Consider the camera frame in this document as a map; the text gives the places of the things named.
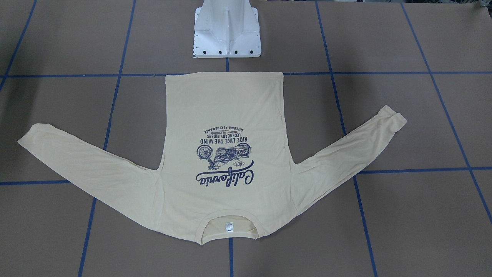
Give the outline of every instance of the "white label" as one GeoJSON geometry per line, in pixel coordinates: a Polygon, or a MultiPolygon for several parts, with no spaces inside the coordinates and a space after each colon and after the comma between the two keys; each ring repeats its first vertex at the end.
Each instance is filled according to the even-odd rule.
{"type": "Polygon", "coordinates": [[[234,231],[234,226],[232,225],[232,222],[226,223],[225,224],[225,231],[226,232],[233,232],[234,231]]]}

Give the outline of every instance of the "graphic print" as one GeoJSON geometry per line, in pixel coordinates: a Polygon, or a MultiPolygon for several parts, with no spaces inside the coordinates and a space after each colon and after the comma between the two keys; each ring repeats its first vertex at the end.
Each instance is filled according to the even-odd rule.
{"type": "Polygon", "coordinates": [[[249,164],[248,161],[251,146],[242,132],[243,128],[235,126],[218,126],[204,131],[206,138],[200,139],[196,155],[200,160],[208,162],[208,171],[197,174],[196,181],[207,187],[209,184],[220,182],[225,182],[226,187],[230,187],[231,184],[236,186],[240,179],[243,179],[246,185],[253,181],[251,167],[254,162],[251,160],[249,164]],[[213,144],[221,145],[214,150],[213,144]],[[227,164],[227,169],[218,171],[227,164]]]}

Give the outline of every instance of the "white metal bracket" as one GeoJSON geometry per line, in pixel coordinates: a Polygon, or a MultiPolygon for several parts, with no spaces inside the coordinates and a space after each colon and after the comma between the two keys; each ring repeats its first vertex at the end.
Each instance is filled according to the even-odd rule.
{"type": "Polygon", "coordinates": [[[195,11],[193,57],[253,58],[261,55],[258,10],[248,0],[204,0],[195,11]]]}

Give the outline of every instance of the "long sleeve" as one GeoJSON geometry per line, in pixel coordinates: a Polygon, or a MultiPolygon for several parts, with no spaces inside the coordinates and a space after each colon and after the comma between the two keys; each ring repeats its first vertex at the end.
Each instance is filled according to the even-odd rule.
{"type": "Polygon", "coordinates": [[[130,219],[155,229],[164,192],[158,173],[49,124],[35,124],[19,144],[74,185],[130,219]]]}
{"type": "Polygon", "coordinates": [[[291,196],[301,214],[369,165],[406,119],[384,106],[372,119],[293,168],[291,196]]]}

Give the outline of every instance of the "blue motorcycle graphic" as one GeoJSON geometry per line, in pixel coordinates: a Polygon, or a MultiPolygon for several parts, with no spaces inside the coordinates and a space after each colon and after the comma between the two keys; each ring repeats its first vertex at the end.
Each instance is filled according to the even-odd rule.
{"type": "Polygon", "coordinates": [[[239,160],[239,158],[248,158],[251,152],[249,144],[242,142],[237,146],[231,147],[219,147],[215,153],[214,160],[211,159],[214,151],[212,147],[203,144],[196,149],[196,154],[200,160],[207,160],[210,164],[209,170],[217,170],[219,167],[231,162],[233,160],[239,160]]]}

